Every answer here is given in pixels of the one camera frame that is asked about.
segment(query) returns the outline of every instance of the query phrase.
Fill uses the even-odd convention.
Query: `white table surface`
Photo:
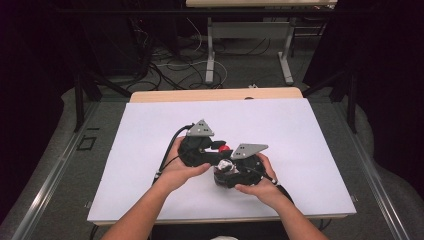
[[[307,217],[356,213],[307,99],[255,99],[128,103],[88,221],[118,220],[150,187],[174,133],[201,119],[215,132],[213,140],[233,149],[240,143],[269,145],[263,153]],[[157,223],[277,217],[255,197],[216,186],[211,168],[170,195]]]

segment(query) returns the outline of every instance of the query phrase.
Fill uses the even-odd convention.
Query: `gray carpet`
[[[226,53],[230,51],[247,53],[261,41],[261,39],[223,41],[223,45],[219,45],[221,49],[218,49],[219,46],[217,46],[216,50],[223,51],[223,46],[225,46]],[[298,39],[295,57],[289,59],[292,75],[295,78],[295,86],[301,90],[306,88],[301,80],[317,42],[315,38]],[[257,49],[257,52],[265,49],[266,44],[267,41]],[[224,87],[245,88],[252,83],[259,87],[285,86],[275,53],[280,46],[281,43],[271,41],[269,49],[258,56],[217,55],[216,61],[224,65],[227,71]],[[194,52],[193,49],[186,50],[184,54],[190,54],[193,58],[201,56],[201,52]],[[157,52],[156,58],[164,57],[162,53],[162,51]],[[203,55],[194,62],[204,59],[206,57]],[[168,60],[157,61],[157,64],[166,62]],[[205,64],[196,66],[199,71],[204,67]],[[172,71],[166,67],[161,67],[161,69],[163,69],[165,75],[176,82],[189,76],[181,82],[181,85],[187,88],[191,84],[201,81],[194,69],[184,71]],[[216,70],[221,77],[225,76],[225,70],[220,65],[216,65]],[[149,74],[145,80],[157,82],[158,78],[155,74]],[[130,90],[146,90],[150,87],[148,84],[137,84]],[[161,90],[166,89],[172,89],[172,87],[162,83]],[[358,160],[358,153],[346,132],[344,121],[337,114],[336,104],[332,104],[328,100],[328,91],[329,89],[323,89],[312,95],[310,102],[348,191],[358,199],[355,203],[358,214],[333,220],[324,232],[331,239],[394,239],[380,206],[375,200],[373,191],[364,177],[362,165]],[[86,222],[89,209],[84,206],[94,198],[125,106],[125,99],[119,98],[110,89],[102,88],[102,92],[105,97],[102,102],[92,105],[94,106],[92,117],[81,130],[79,145],[71,151],[68,164],[65,166],[66,170],[63,175],[60,175],[60,182],[55,186],[54,194],[49,199],[47,207],[43,209],[40,218],[37,219],[37,224],[31,229],[30,239],[89,238],[92,224]],[[1,225],[0,239],[12,238],[35,196],[43,186],[45,179],[61,159],[73,136],[72,131],[75,123],[73,91],[66,93],[63,99],[65,111],[58,128],[26,189]],[[360,109],[357,113],[357,119],[358,137],[361,139],[366,152],[372,156],[372,132],[367,124],[365,114]],[[93,143],[91,150],[87,150],[91,143]],[[422,220],[424,204],[422,199],[401,178],[378,166],[377,168],[382,183],[389,193],[410,239],[420,239],[424,233],[424,222]],[[99,239],[106,230],[106,227],[100,228],[95,239]]]

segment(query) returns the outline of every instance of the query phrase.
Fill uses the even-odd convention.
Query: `dark background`
[[[424,10],[413,1],[381,2],[388,4],[384,4],[383,21],[374,36],[368,35],[373,32],[369,27],[379,19],[330,20],[304,82],[313,86],[345,67],[359,43],[369,40],[358,61],[358,103],[373,129],[374,158],[424,197]],[[1,220],[25,187],[57,126],[63,110],[60,96],[73,87],[73,72],[61,54],[61,43],[51,35],[42,15],[44,3],[3,1],[0,6]],[[55,4],[73,6],[69,1]],[[337,5],[338,9],[368,7],[367,1],[354,0],[340,0]],[[84,56],[84,64],[105,74],[105,66],[113,61],[99,63],[101,51],[88,39],[87,26],[65,24]],[[127,34],[120,30],[119,26],[111,27],[109,37]],[[104,46],[96,47],[113,48],[107,39],[97,40]],[[131,55],[130,38],[120,43],[130,56],[137,57]],[[124,69],[119,74],[137,71],[137,64],[119,62]]]

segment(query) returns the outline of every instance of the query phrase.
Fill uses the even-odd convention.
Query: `metal frame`
[[[212,22],[212,19],[208,18],[208,63],[205,83],[213,83],[214,38],[257,38],[261,36],[263,38],[285,39],[283,52],[279,52],[278,56],[284,81],[287,85],[293,85],[287,56],[290,51],[295,22],[295,18],[291,18],[290,22]]]
[[[85,118],[90,119],[94,112],[99,106],[98,102],[90,103],[90,106],[87,109]],[[51,197],[53,196],[56,187],[59,185],[60,179],[66,171],[66,167],[69,164],[69,159],[72,156],[72,153],[77,147],[77,143],[80,141],[83,131],[74,133],[65,148],[63,154],[59,157],[56,164],[53,166],[53,169],[50,171],[49,175],[46,178],[43,186],[32,202],[29,210],[25,214],[25,217],[19,224],[16,229],[12,240],[24,240],[30,239],[32,232],[34,231],[38,221],[40,220],[41,215],[46,209],[47,205],[50,202]]]
[[[403,226],[393,204],[390,200],[389,195],[387,194],[384,186],[381,182],[380,175],[377,172],[377,169],[374,166],[374,163],[370,156],[365,151],[364,147],[359,140],[357,134],[354,134],[348,123],[345,122],[346,114],[343,108],[342,103],[334,103],[334,108],[341,119],[344,122],[343,126],[346,130],[346,133],[350,136],[353,145],[356,148],[356,151],[359,154],[360,165],[364,172],[365,178],[368,181],[368,184],[374,194],[374,197],[377,201],[377,204],[380,207],[380,210],[387,222],[387,225],[390,228],[390,231],[393,234],[394,239],[396,240],[409,240],[409,235],[406,232],[405,227]]]

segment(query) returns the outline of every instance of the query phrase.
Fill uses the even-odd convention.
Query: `table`
[[[263,153],[275,159],[271,161],[280,182],[307,217],[337,218],[356,213],[310,105],[297,88],[186,90],[133,94],[88,221],[109,225],[118,220],[150,187],[175,131],[200,116],[215,131],[214,140],[226,140],[233,148],[243,141],[268,144]],[[250,129],[234,124],[247,124]],[[284,134],[276,134],[276,129]],[[307,150],[299,149],[304,141],[310,141]],[[174,192],[156,223],[275,219],[278,215],[255,197],[217,187],[210,169]]]
[[[335,5],[337,0],[187,0],[188,7],[196,8],[228,8],[228,7],[299,7]],[[296,18],[289,22],[212,22],[208,18],[208,62],[206,66],[206,84],[213,83],[215,52],[213,51],[214,38],[275,38],[285,39],[283,51],[278,57],[283,71],[284,81],[293,85],[293,77],[287,63],[287,56],[293,38]]]

